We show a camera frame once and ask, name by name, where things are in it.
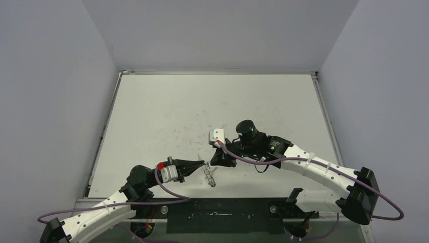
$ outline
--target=red tag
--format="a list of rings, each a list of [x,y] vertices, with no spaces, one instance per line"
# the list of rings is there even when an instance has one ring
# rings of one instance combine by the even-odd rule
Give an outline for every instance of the red tag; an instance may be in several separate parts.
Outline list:
[[[158,167],[159,171],[162,170],[162,168],[164,168],[164,164],[162,162],[159,162],[156,166]]]

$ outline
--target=black mount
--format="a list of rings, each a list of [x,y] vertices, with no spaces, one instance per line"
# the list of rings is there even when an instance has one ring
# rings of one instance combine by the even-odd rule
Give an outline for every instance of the black mount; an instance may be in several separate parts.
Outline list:
[[[264,161],[268,162],[285,157],[283,154],[286,149],[293,146],[286,139],[267,136],[267,134],[258,131],[251,120],[240,122],[235,131],[240,140],[234,139],[230,142],[226,138],[225,146],[229,151],[238,156],[249,157],[255,160],[260,160],[264,157]],[[211,158],[210,164],[212,166],[235,167],[237,162],[233,157],[225,154],[221,148],[218,148]],[[275,163],[273,166],[281,168],[281,163]]]
[[[368,186],[379,191],[377,180],[372,170],[362,167],[361,171],[355,171],[358,180]],[[355,183],[353,186],[348,186],[350,191],[349,196],[336,201],[336,204],[341,208],[341,212],[351,221],[368,225],[371,222],[372,213],[375,209],[378,196],[365,187]]]
[[[40,237],[40,243],[70,243],[71,236],[66,235],[63,230],[64,222],[58,218],[52,219],[46,224]]]

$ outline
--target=metal frame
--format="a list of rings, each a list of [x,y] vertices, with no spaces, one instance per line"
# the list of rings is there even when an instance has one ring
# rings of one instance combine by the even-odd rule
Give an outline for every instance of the metal frame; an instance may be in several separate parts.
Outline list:
[[[114,106],[114,103],[116,100],[116,95],[117,95],[118,90],[119,90],[119,86],[120,86],[122,76],[123,75],[157,75],[157,74],[171,74],[171,75],[178,75],[178,74],[309,74],[309,75],[311,75],[312,80],[313,80],[313,85],[314,85],[316,95],[317,95],[318,100],[319,100],[320,108],[322,109],[322,114],[323,114],[323,117],[325,119],[326,126],[328,128],[329,137],[330,137],[330,140],[332,142],[332,147],[334,149],[336,159],[337,159],[339,165],[344,166],[344,163],[343,163],[342,157],[341,157],[341,153],[340,153],[340,150],[338,147],[338,143],[337,143],[337,140],[335,137],[335,133],[334,133],[334,130],[332,128],[332,124],[331,124],[331,121],[329,119],[328,113],[326,111],[326,106],[325,106],[325,103],[323,101],[322,94],[320,92],[319,81],[317,79],[317,73],[316,72],[310,72],[310,71],[297,71],[297,72],[263,71],[263,70],[257,71],[257,70],[244,70],[241,68],[232,68],[232,69],[223,69],[223,70],[208,70],[208,71],[123,70],[123,71],[119,72],[118,80],[117,80],[117,83],[115,86],[115,91],[114,91],[114,94],[112,97],[112,102],[111,102],[109,114],[107,116],[107,120],[106,120],[106,123],[104,125],[102,138],[104,138],[104,136],[106,135],[107,128],[109,126],[110,117],[112,115],[113,106]],[[85,196],[87,196],[89,193],[89,190],[90,190],[93,178],[94,178],[95,170],[97,168],[98,160],[100,157],[100,152],[101,152],[101,149],[103,147],[103,142],[104,142],[104,139],[101,139],[99,147],[97,149],[97,155],[96,155],[96,158],[94,161],[94,166],[93,166],[92,171],[91,171],[91,176],[89,179],[87,191],[85,192]],[[101,202],[102,200],[103,200],[102,198],[77,199],[75,202],[74,208],[78,209],[78,208],[92,207],[92,206],[96,205],[97,203]],[[321,214],[320,218],[315,219],[315,220],[317,220],[317,221],[335,221],[336,220],[336,214],[332,214],[332,213]],[[344,221],[344,220],[348,220],[348,219],[344,216],[340,216],[339,220]],[[125,222],[131,222],[131,221],[132,222],[146,222],[146,219],[125,220]],[[166,222],[166,221],[167,221],[166,219],[149,220],[149,222]],[[283,221],[284,222],[293,222],[293,219],[284,219]],[[371,226],[370,225],[361,225],[361,229],[362,229],[362,234],[363,234],[363,237],[365,239],[365,242],[366,243],[375,243],[375,239],[374,239],[374,235],[373,235]]]

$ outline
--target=metal part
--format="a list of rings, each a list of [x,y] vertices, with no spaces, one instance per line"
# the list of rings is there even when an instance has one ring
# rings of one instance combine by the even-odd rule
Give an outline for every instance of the metal part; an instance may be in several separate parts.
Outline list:
[[[317,98],[319,99],[320,108],[322,110],[323,118],[325,119],[326,126],[328,127],[329,138],[334,149],[335,157],[340,166],[344,166],[342,161],[341,153],[339,151],[339,146],[335,137],[334,130],[332,128],[331,120],[329,119],[328,112],[326,111],[325,102],[323,101],[322,93],[320,92],[319,81],[317,80],[316,73],[311,74],[312,77],[315,75],[316,78],[313,78],[314,89],[316,91]]]
[[[161,207],[161,213],[162,213],[162,214],[166,214],[166,213],[168,213],[168,207],[167,207],[167,206],[162,206],[162,207]]]
[[[200,157],[200,155],[198,154],[198,160],[203,160],[201,157]],[[217,168],[214,168],[213,170],[209,170],[209,168],[210,168],[210,165],[209,165],[209,162],[206,162],[203,166],[202,166],[202,170],[204,171],[204,174],[205,174],[205,179],[208,181],[208,184],[211,186],[211,187],[215,187],[216,186],[216,182],[215,182],[215,179],[213,178],[213,172],[217,169]]]
[[[164,183],[173,181],[179,177],[175,165],[167,166],[161,169],[162,180]]]
[[[290,70],[266,70],[266,69],[245,69],[245,68],[223,68],[223,69],[206,69],[206,70],[184,70],[170,68],[166,70],[145,69],[145,70],[124,70],[122,74],[133,75],[153,75],[153,74],[310,74],[316,75],[311,71],[290,71]]]
[[[275,205],[272,205],[270,207],[270,212],[273,213],[273,214],[275,214],[277,212],[277,207]]]
[[[109,126],[110,117],[112,116],[113,106],[115,104],[116,95],[117,95],[118,90],[119,90],[119,85],[120,85],[120,82],[121,82],[121,79],[122,79],[122,74],[123,74],[122,72],[119,72],[118,80],[116,81],[115,90],[113,92],[113,97],[112,97],[112,101],[111,101],[111,104],[110,104],[109,114],[107,115],[106,123],[104,124],[103,133],[101,135],[100,143],[98,144],[97,154],[96,154],[96,157],[94,159],[94,164],[93,164],[93,168],[91,170],[91,175],[90,175],[90,178],[89,178],[89,181],[88,181],[88,186],[87,186],[87,189],[84,192],[85,196],[88,196],[88,194],[90,192],[90,189],[91,189],[91,184],[92,184],[93,179],[94,179],[95,170],[97,168],[98,160],[100,158],[101,148],[103,147],[103,142],[104,142],[103,138],[106,136],[106,133],[107,133],[107,127]]]

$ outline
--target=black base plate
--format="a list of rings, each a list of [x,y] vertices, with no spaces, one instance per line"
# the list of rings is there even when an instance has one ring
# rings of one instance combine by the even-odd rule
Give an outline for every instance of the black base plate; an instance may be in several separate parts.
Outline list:
[[[168,206],[167,233],[249,233],[284,234],[284,219],[305,218],[287,198],[197,198]],[[271,213],[276,205],[278,213]]]

